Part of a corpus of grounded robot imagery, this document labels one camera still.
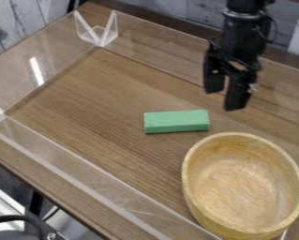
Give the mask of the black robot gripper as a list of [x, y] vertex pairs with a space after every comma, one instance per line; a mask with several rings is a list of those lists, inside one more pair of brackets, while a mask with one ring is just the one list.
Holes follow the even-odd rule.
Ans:
[[228, 0], [223, 10], [224, 22], [221, 37], [209, 40], [204, 57], [203, 85], [205, 93], [217, 93], [224, 89], [224, 65], [240, 64], [240, 70], [227, 74], [229, 86], [225, 93], [224, 110], [235, 111], [247, 106], [256, 73], [260, 70], [259, 56], [269, 42], [271, 18], [267, 6], [272, 0]]

